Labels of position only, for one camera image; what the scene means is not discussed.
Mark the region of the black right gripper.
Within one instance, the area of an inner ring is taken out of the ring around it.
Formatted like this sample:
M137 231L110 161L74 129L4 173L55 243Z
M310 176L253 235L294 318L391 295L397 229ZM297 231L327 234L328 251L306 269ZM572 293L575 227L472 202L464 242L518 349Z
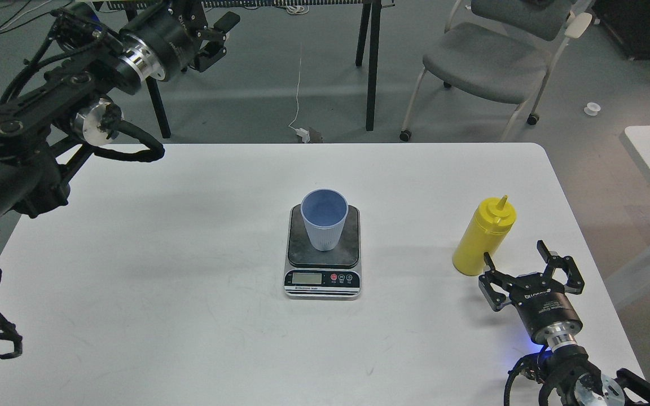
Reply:
M545 262L544 272L518 277L498 271L490 253L484 252L479 288L495 312L513 303L534 344L577 345L583 323L566 294L581 294L585 280L573 257L552 253L544 241L537 241L537 251ZM555 270L565 273L565 285L553 277Z

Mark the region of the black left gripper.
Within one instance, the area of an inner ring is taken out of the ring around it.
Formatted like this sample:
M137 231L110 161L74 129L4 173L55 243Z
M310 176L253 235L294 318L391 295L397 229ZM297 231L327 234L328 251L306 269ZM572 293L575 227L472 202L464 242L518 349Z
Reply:
M206 71L227 53L227 35L240 23L240 16L228 11L203 29L200 17L184 8L147 8L119 31L125 47L123 62L143 81L167 82L185 67Z

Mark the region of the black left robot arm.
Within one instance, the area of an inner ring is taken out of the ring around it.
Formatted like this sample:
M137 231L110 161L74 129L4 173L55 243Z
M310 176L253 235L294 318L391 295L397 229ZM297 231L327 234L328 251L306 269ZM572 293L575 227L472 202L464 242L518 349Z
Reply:
M85 3L52 15L43 43L0 99L0 217L36 218L66 206L70 180L92 155L163 158L163 144L126 121L109 92L134 95L148 80L209 69L240 23L232 11L208 23L202 1L155 2L119 31Z

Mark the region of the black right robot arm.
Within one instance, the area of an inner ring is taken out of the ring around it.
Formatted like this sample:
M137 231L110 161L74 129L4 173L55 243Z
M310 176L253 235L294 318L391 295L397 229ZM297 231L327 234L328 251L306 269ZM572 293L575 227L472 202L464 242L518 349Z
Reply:
M576 342L583 324L567 295L581 294L585 281L574 259L549 251L543 241L537 241L537 250L545 262L542 272L506 275L485 253L485 269L478 278L490 308L498 312L513 305L531 341L540 346L509 370L503 403L510 404L513 383L524 376L540 385L539 405L549 404L552 391L562 405L650 405L648 381L627 368L613 377L605 375Z

